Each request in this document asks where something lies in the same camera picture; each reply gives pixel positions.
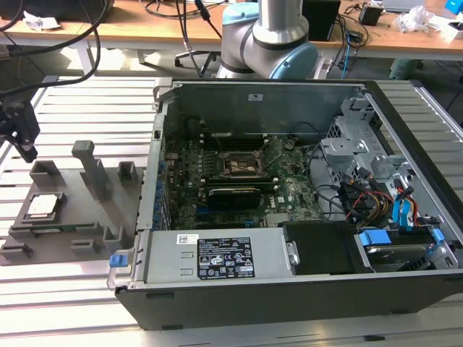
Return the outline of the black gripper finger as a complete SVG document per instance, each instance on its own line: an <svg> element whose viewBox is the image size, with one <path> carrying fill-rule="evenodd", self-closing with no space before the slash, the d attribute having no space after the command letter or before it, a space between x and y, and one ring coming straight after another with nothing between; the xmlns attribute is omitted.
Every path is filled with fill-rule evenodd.
<svg viewBox="0 0 463 347"><path fill-rule="evenodd" d="M1 138L12 144L26 163L37 158L38 121L28 100L1 102Z"/></svg>

